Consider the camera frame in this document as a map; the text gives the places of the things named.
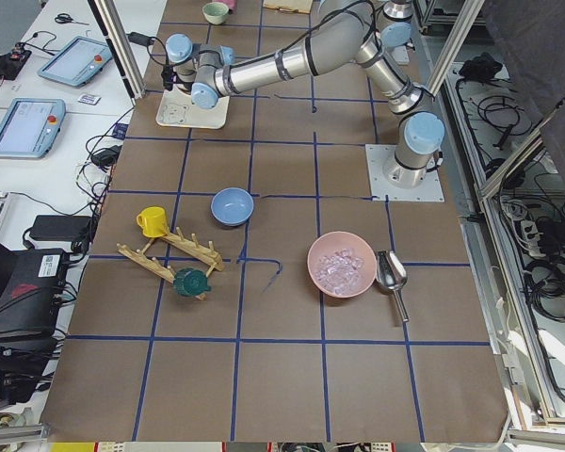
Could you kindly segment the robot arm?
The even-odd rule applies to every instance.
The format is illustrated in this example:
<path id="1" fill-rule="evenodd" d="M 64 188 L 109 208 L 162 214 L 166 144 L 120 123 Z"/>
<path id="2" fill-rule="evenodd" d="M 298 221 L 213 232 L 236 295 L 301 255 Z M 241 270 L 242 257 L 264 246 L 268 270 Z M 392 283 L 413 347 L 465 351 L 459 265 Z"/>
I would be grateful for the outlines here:
<path id="1" fill-rule="evenodd" d="M 412 189 L 425 179 L 428 164 L 444 139 L 444 124 L 432 113 L 432 94 L 402 71 L 377 30 L 370 1 L 324 1 L 319 22 L 295 41 L 267 55 L 241 62 L 225 46 L 193 42 L 173 34 L 166 52 L 163 85 L 180 85 L 193 105 L 213 109 L 220 99 L 304 75 L 333 72 L 350 61 L 360 66 L 398 116 L 398 143 L 382 173 L 390 184 Z"/>

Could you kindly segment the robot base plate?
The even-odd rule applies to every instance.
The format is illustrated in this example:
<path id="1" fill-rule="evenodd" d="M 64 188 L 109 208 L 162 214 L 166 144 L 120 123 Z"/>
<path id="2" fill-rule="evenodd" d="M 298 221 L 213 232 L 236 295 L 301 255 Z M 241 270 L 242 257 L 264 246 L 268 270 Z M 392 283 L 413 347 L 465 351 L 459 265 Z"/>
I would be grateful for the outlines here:
<path id="1" fill-rule="evenodd" d="M 381 202 L 444 202 L 438 171 L 405 169 L 395 152 L 396 145 L 365 145 L 371 197 Z"/>

